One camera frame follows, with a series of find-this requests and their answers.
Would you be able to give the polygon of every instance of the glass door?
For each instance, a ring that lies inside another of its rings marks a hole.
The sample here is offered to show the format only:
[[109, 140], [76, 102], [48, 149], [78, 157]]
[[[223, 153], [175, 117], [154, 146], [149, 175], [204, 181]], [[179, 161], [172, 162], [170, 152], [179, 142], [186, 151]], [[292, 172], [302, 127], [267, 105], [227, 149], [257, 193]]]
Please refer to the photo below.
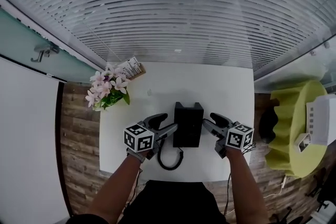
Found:
[[88, 83], [94, 68], [62, 50], [0, 8], [0, 56], [49, 77]]

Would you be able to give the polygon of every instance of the black shirt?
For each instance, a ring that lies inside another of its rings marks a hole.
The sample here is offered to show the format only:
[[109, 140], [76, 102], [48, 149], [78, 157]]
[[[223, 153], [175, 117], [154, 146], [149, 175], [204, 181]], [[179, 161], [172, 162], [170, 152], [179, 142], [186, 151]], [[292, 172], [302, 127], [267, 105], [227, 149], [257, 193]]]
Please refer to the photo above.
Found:
[[[78, 215], [67, 224], [108, 224], [95, 215]], [[227, 223], [215, 197], [203, 183], [148, 181], [119, 222], [126, 223]]]

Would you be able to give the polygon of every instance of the white table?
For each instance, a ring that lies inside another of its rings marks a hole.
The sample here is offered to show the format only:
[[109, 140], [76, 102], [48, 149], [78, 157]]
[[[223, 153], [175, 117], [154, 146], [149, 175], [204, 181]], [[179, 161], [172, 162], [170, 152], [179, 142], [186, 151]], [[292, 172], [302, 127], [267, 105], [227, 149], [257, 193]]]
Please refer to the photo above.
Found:
[[[143, 62], [146, 74], [134, 79], [128, 86], [131, 104], [123, 100], [100, 115], [100, 169], [114, 173], [126, 157], [123, 128], [133, 122], [158, 113], [168, 113], [161, 128], [173, 123], [176, 102], [193, 106], [199, 102], [204, 118], [211, 112], [222, 114], [233, 121], [253, 126], [254, 84], [251, 69], [197, 65], [187, 63]], [[161, 160], [170, 166], [175, 163], [179, 150], [172, 146], [173, 136], [163, 147]], [[200, 146], [183, 148], [184, 159], [174, 171], [164, 170], [156, 156], [142, 165], [142, 180], [173, 182], [208, 182], [227, 180], [230, 166], [227, 158], [215, 152], [217, 138], [202, 128]], [[245, 154], [247, 163], [250, 154]]]

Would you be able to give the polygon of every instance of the green leaf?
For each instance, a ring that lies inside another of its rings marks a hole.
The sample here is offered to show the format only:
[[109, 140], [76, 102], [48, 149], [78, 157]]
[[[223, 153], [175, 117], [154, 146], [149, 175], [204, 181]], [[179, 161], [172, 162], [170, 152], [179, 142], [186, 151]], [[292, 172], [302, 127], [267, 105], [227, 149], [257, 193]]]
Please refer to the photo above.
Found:
[[122, 97], [124, 98], [126, 104], [130, 104], [131, 100], [130, 100], [130, 95], [128, 94], [128, 92], [126, 94], [122, 94]]

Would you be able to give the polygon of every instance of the flower arrangement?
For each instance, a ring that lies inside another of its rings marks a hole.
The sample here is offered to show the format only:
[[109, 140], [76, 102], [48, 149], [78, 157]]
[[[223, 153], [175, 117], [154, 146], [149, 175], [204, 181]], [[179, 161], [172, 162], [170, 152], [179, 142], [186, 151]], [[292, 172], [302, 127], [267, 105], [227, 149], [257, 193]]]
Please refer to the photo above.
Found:
[[92, 87], [85, 97], [89, 101], [89, 107], [95, 111], [101, 111], [109, 106], [114, 105], [120, 99], [124, 99], [127, 104], [130, 104], [130, 96], [126, 86], [130, 82], [126, 75], [122, 73], [121, 68], [113, 68], [107, 64], [104, 72], [97, 71], [90, 78]]

